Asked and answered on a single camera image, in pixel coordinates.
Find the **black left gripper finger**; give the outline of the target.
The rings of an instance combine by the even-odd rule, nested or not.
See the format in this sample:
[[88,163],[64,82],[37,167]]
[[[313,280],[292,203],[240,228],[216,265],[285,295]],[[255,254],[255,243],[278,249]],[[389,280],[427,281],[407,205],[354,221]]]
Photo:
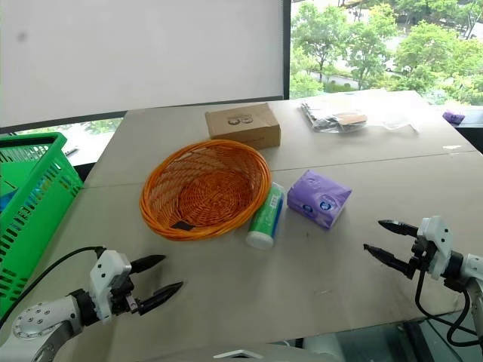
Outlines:
[[131,274],[139,274],[158,265],[166,258],[166,255],[152,254],[131,262]]
[[184,285],[182,281],[177,283],[169,284],[160,290],[154,292],[154,294],[143,301],[137,303],[137,313],[139,315],[144,315],[151,310],[159,307],[160,305],[167,302],[172,296],[174,296]]

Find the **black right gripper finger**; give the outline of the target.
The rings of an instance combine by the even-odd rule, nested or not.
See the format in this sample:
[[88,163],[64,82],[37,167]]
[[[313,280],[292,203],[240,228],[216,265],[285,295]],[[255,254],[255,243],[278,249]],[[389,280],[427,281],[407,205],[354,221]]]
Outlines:
[[389,266],[401,272],[406,278],[412,279],[414,276],[414,270],[408,262],[404,262],[397,259],[392,253],[380,248],[374,247],[369,244],[363,244],[364,250],[368,251],[374,258],[382,262],[384,265]]
[[411,236],[412,238],[417,237],[418,228],[413,225],[409,225],[405,222],[399,222],[396,220],[390,219],[382,219],[378,221],[378,224],[381,225],[386,230],[404,236]]

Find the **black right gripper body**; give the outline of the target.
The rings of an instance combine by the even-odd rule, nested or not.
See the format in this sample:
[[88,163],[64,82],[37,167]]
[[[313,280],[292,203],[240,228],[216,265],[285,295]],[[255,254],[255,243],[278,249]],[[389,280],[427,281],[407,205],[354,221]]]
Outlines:
[[434,242],[418,236],[411,247],[413,256],[410,258],[410,272],[416,270],[428,272],[431,261],[434,257]]

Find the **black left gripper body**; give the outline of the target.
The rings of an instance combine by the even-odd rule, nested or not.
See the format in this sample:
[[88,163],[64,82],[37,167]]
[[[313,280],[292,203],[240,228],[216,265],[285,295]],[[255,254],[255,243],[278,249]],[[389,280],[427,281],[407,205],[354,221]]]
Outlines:
[[130,277],[127,277],[118,287],[111,289],[111,311],[113,315],[120,315],[130,312],[138,312],[137,300],[132,296],[134,284]]

